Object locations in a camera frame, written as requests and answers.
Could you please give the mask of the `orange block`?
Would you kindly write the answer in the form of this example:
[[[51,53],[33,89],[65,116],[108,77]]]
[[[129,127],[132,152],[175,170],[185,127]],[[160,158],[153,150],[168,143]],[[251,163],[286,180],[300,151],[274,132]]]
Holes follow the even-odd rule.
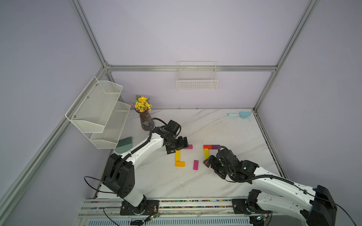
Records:
[[[175,162],[175,166],[176,166],[176,167],[185,167],[185,162],[176,161],[176,162]]]

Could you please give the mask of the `yellow flower bouquet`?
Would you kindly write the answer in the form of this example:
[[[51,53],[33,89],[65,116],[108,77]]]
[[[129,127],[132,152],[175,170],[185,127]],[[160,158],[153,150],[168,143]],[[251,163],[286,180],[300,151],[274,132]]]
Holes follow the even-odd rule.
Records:
[[[134,101],[134,109],[138,113],[151,111],[152,105],[150,104],[150,99],[144,96],[136,96]]]

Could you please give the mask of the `upper white mesh shelf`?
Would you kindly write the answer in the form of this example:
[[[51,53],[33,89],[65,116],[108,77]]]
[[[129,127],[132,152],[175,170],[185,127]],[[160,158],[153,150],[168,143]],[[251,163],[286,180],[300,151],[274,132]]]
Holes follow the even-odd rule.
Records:
[[[65,117],[81,133],[102,133],[123,86],[93,77]]]

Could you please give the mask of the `lower white mesh shelf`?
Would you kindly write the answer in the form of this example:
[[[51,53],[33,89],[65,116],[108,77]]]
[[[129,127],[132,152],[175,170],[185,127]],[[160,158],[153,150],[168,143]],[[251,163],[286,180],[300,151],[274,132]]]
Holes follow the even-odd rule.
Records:
[[[93,133],[90,137],[98,149],[115,149],[121,137],[131,106],[123,102],[116,102],[113,112],[102,133]]]

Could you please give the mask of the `yellow large block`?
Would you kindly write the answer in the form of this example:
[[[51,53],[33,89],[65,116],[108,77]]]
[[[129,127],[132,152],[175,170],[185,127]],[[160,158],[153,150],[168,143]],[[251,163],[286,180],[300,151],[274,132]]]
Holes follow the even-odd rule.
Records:
[[[180,162],[180,161],[181,161],[181,152],[180,152],[180,150],[177,150],[177,151],[176,151],[175,161],[176,161],[176,162]]]

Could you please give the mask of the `dark glass vase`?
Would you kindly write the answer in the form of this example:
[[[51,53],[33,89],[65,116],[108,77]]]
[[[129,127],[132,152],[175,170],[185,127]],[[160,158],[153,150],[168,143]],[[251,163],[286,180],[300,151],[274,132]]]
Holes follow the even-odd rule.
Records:
[[[140,123],[141,123],[142,129],[144,131],[153,130],[155,124],[154,124],[154,122],[152,120],[152,117],[151,117],[149,111],[140,112],[139,116],[140,116]]]

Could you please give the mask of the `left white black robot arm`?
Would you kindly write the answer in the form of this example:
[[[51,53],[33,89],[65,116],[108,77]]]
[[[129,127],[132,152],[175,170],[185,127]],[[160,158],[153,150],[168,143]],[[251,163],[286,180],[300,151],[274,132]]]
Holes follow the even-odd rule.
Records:
[[[189,147],[187,137],[179,134],[182,126],[170,120],[165,123],[159,118],[151,118],[163,123],[160,127],[153,127],[149,131],[146,139],[136,145],[131,150],[118,155],[116,153],[109,156],[104,173],[100,179],[85,176],[84,181],[88,186],[87,179],[98,181],[110,189],[110,194],[115,194],[122,198],[126,204],[133,207],[135,214],[140,214],[146,209],[147,198],[135,188],[136,168],[154,151],[165,147],[167,154],[175,153]]]

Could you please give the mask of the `white mesh shelf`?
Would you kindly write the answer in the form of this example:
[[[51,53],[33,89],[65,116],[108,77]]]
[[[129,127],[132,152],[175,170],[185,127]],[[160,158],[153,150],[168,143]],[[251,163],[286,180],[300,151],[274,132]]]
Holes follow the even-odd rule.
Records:
[[[93,77],[65,117],[81,133],[102,133],[123,86]]]
[[[131,106],[123,102],[116,102],[113,112],[102,133],[93,133],[90,137],[98,149],[115,149],[121,137]]]

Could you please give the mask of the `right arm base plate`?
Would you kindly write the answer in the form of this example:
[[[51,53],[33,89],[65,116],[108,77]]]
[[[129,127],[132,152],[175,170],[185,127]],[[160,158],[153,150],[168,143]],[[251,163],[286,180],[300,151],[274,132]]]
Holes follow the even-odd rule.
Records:
[[[235,214],[270,214],[270,211],[262,210],[256,201],[249,199],[232,199],[232,207]]]

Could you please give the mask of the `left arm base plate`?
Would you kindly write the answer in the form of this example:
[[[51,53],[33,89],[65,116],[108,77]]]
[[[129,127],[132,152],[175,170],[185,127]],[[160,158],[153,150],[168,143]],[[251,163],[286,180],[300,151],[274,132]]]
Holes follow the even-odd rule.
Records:
[[[122,207],[120,209],[121,216],[132,216],[132,215],[151,215],[158,211],[159,200],[145,200],[140,203],[137,207],[131,205],[127,201],[122,201]]]

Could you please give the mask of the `aluminium front rail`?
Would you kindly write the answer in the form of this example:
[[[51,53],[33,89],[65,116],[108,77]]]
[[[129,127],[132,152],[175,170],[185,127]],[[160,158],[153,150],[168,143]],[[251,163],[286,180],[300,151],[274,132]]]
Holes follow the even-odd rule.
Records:
[[[231,198],[155,198],[159,201],[156,208],[161,217],[214,217],[245,216],[236,214]],[[121,215],[123,199],[86,199],[77,218],[126,218],[145,217],[133,213]]]

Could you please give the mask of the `teal scoop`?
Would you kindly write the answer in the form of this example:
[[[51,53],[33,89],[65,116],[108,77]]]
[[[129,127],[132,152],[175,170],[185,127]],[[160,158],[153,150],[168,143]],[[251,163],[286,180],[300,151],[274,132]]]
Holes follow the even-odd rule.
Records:
[[[251,112],[239,112],[239,113],[228,113],[228,117],[240,117],[242,119],[248,118],[252,113]]]

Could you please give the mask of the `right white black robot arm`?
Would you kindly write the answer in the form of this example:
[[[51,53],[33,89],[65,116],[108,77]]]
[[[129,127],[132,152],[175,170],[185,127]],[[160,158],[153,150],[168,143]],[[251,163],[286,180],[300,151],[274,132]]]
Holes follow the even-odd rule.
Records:
[[[336,224],[338,205],[329,190],[323,186],[304,186],[279,177],[258,164],[239,161],[230,154],[217,154],[204,160],[204,165],[212,168],[221,179],[230,178],[235,183],[250,183],[274,192],[267,194],[252,189],[246,199],[233,199],[235,214],[263,214],[272,212],[294,217],[309,226],[333,226]]]

